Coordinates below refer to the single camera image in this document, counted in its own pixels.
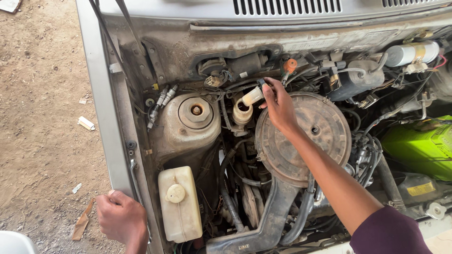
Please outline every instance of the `bolt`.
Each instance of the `bolt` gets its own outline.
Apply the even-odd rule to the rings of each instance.
[[[201,113],[201,109],[200,109],[199,107],[195,107],[195,108],[193,109],[193,114],[199,115],[200,113]]]

